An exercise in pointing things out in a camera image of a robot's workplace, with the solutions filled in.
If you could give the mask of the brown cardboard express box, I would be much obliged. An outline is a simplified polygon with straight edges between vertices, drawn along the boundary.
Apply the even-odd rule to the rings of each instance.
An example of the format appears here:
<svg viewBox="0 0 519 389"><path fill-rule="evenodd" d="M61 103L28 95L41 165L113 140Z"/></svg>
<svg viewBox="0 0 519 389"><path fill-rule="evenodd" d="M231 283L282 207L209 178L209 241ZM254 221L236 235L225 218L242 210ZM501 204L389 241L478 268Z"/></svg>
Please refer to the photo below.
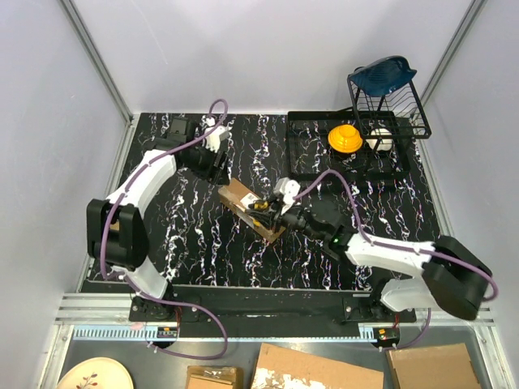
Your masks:
<svg viewBox="0 0 519 389"><path fill-rule="evenodd" d="M236 178L232 178L229 185L221 186L218 189L218 194L221 203L230 209L232 213L243 221L249 228L260 235L268 244L274 243L275 240L277 240L285 231L284 228L281 228L278 232L274 233L272 230L266 229L259 222L254 221L251 216L246 214L248 206L260 198Z"/></svg>

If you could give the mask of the yellow utility knife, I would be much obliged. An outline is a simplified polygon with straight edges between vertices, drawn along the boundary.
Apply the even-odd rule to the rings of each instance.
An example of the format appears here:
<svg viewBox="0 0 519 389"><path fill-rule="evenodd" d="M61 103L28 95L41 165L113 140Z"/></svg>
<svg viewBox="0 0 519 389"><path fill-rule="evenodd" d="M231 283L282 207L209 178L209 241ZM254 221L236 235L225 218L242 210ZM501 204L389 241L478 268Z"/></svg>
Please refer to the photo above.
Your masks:
<svg viewBox="0 0 519 389"><path fill-rule="evenodd" d="M252 208L256 211L265 210L265 209L268 209L268 207L269 207L268 201L265 201L265 200L256 200L252 206Z"/></svg>

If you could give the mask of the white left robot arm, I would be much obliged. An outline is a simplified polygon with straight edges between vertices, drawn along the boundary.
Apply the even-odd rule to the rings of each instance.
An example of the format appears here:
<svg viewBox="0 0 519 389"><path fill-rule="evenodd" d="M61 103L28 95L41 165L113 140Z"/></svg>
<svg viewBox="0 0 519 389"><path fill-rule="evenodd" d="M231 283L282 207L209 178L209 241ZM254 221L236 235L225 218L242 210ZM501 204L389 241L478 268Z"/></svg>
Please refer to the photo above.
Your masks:
<svg viewBox="0 0 519 389"><path fill-rule="evenodd" d="M229 184L226 140L229 129L207 120L204 133L188 118L174 118L167 132L149 142L143 159L126 181L106 199L87 205L88 255L99 260L101 269L112 269L150 297L147 312L156 320L169 319L175 301L166 296L168 283L149 258L148 232L144 215L159 189L178 169L189 169L214 186Z"/></svg>

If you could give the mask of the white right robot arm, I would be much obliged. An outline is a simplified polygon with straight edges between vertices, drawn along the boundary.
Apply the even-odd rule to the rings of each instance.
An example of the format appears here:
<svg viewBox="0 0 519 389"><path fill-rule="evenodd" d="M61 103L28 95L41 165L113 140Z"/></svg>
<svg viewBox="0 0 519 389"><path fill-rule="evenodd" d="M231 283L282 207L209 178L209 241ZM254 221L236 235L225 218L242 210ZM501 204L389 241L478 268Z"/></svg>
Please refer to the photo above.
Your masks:
<svg viewBox="0 0 519 389"><path fill-rule="evenodd" d="M404 274L404 280L388 280L367 303L371 317L381 322L414 308L439 308L473 321L490 284L491 270L454 237L435 242L377 237L360 233L339 212L323 207L292 207L276 217L275 225L320 240L336 261Z"/></svg>

